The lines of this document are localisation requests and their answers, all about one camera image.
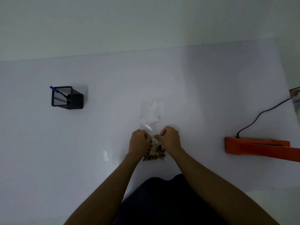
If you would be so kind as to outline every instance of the white tabletop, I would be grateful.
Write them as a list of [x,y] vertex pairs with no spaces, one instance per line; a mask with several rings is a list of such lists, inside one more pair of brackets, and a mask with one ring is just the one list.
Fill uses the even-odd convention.
[[[164,101],[161,127],[175,126],[191,156],[243,191],[300,185],[300,163],[224,149],[224,137],[289,96],[272,40],[1,62],[0,72],[4,220],[69,215],[124,158],[143,100]],[[84,108],[52,107],[50,85],[73,86]],[[300,147],[291,101],[240,136]],[[179,173],[170,155],[140,162],[125,195]]]

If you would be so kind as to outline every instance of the ziplock bag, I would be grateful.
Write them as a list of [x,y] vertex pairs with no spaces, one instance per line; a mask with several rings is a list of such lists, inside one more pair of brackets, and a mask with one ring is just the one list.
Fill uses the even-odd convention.
[[148,152],[142,158],[142,161],[153,159],[166,159],[166,150],[161,143],[153,138],[155,134],[160,134],[159,122],[163,116],[162,101],[143,101],[140,111],[140,128],[146,130],[151,136],[151,143]]

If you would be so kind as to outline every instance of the pen holder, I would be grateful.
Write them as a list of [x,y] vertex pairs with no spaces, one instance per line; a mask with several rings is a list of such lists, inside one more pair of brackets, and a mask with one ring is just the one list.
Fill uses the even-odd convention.
[[55,87],[62,94],[52,91],[52,106],[59,106],[68,110],[82,109],[83,108],[83,94],[74,90],[71,86]]

